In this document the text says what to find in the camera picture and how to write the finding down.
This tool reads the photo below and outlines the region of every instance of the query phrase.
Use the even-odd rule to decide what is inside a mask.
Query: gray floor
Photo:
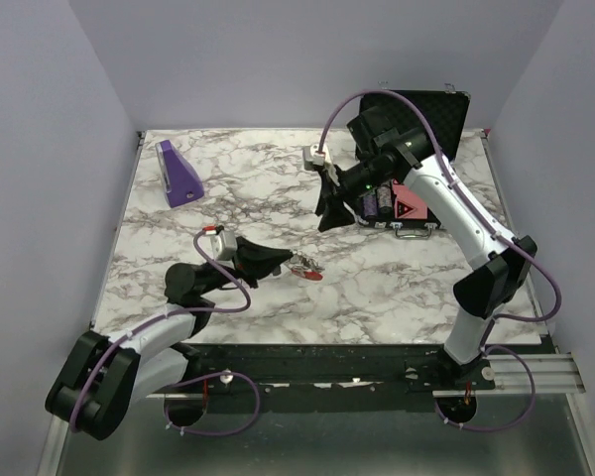
[[[498,424],[516,415],[523,397],[481,401],[473,422]],[[208,416],[207,428],[246,416]],[[472,434],[436,415],[263,415],[228,438],[180,437],[165,430],[162,403],[144,400],[107,440],[71,435],[61,475],[589,475],[564,396],[538,397],[521,426]]]

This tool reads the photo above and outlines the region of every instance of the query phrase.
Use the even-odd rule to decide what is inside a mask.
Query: white wall
[[[65,0],[0,0],[0,475],[35,474],[137,136]]]
[[[575,355],[595,417],[595,1],[564,2],[491,146],[519,231],[562,286],[555,338]],[[550,308],[548,286],[536,284]]]
[[[70,4],[143,128],[320,126],[342,98],[384,79],[452,82],[473,96],[468,125],[489,127],[561,0]]]

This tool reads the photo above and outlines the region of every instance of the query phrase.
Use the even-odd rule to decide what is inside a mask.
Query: pink label
[[[427,220],[427,205],[405,185],[393,182],[395,218]]]

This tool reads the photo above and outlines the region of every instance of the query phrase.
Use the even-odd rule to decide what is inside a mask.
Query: white marble surface
[[[317,130],[205,130],[149,132],[95,328],[111,331],[163,308],[164,275],[176,262],[200,263],[192,237],[220,223],[266,246],[301,250],[325,267],[322,282],[285,271],[252,290],[251,308],[215,314],[196,342],[229,343],[440,343],[456,313],[452,285],[469,273],[447,232],[427,241],[402,241],[392,232],[356,226],[316,231],[312,213],[316,174],[301,167],[301,146]],[[206,196],[170,210],[159,178],[155,144],[170,139],[193,164]],[[353,162],[346,131],[327,144],[342,168]],[[480,137],[465,133],[455,168],[495,215],[500,200]],[[208,295],[221,306],[243,302],[237,291]],[[526,290],[508,310],[533,315]],[[490,342],[539,343],[531,324],[502,321]]]

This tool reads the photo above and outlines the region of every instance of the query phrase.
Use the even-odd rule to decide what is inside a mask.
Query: purple triangular block
[[[202,198],[205,190],[198,174],[172,142],[162,141],[157,144],[156,149],[164,192],[170,208]]]

